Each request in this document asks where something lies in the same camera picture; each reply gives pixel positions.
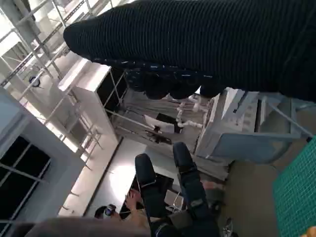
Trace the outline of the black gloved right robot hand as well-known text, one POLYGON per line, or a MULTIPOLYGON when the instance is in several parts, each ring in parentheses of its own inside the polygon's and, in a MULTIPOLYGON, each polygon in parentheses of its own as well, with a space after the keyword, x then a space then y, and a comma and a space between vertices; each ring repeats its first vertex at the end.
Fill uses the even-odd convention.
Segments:
POLYGON ((313 0, 137 0, 67 26, 69 49, 150 99, 225 88, 316 100, 313 0))

